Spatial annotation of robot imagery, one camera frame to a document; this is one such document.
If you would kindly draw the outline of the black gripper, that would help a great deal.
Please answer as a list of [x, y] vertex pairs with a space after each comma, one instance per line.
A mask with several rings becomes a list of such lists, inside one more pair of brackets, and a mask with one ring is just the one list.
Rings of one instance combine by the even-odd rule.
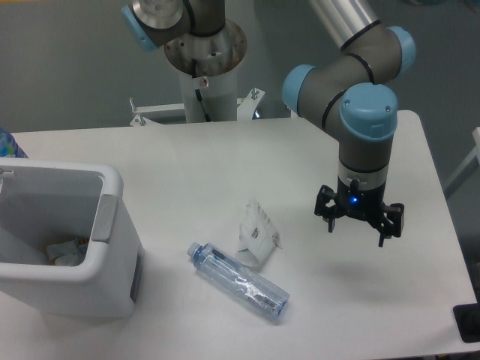
[[337, 179], [337, 193], [322, 185], [316, 196], [314, 214], [328, 224], [328, 231], [335, 229], [336, 220], [347, 216], [368, 222], [379, 232], [378, 246], [391, 237], [401, 237], [404, 228], [404, 204], [383, 203], [385, 184], [371, 190], [351, 190], [340, 178]]

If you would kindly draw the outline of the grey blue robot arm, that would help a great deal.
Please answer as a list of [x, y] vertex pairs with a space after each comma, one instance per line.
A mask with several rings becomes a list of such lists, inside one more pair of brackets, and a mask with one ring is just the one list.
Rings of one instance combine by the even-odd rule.
[[[337, 187], [319, 189], [314, 212], [329, 225], [346, 216], [369, 223], [383, 240], [398, 237], [404, 206], [383, 200], [398, 125], [398, 100], [386, 83], [415, 61], [415, 42], [402, 28], [383, 25], [366, 1], [310, 5], [342, 54], [323, 69], [293, 68], [282, 86], [283, 103], [339, 145]], [[132, 1], [122, 14], [144, 50], [163, 48], [187, 77], [189, 122], [236, 118], [236, 86], [221, 88], [218, 80], [241, 64], [247, 41], [223, 1]]]

